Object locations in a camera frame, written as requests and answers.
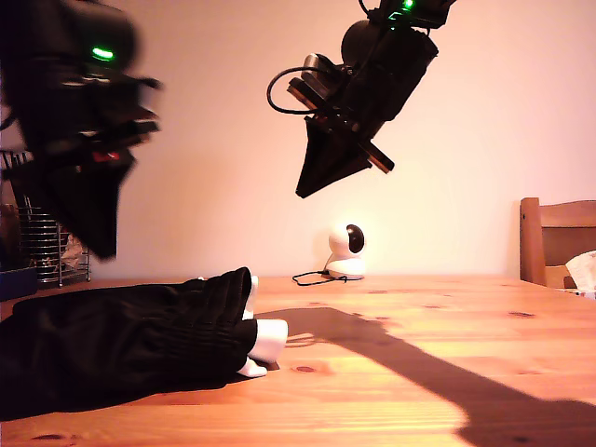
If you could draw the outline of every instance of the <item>table surface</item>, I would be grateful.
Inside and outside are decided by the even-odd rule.
[[[588,298],[501,277],[262,278],[256,311],[290,325],[266,377],[4,423],[3,445],[596,445]]]

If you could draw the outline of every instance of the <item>metal wire rack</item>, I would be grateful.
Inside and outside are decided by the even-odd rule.
[[[26,162],[27,156],[5,151],[4,164],[9,168]],[[20,251],[34,266],[40,287],[61,287],[77,281],[89,281],[89,252],[76,237],[52,216],[32,204],[19,188],[13,187],[19,210]]]

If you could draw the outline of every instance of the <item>wooden chair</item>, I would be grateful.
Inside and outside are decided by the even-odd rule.
[[[596,200],[541,206],[537,197],[527,197],[521,203],[521,279],[575,289],[565,264],[596,250]]]

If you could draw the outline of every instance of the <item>black cloth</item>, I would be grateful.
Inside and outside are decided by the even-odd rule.
[[[17,303],[0,323],[0,420],[232,378],[256,341],[256,320],[242,320],[250,291],[243,267]]]

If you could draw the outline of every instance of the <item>green led light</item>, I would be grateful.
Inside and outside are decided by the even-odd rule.
[[[109,62],[114,59],[114,53],[109,49],[103,49],[99,47],[95,47],[92,50],[93,57],[95,59],[99,59],[100,61]]]

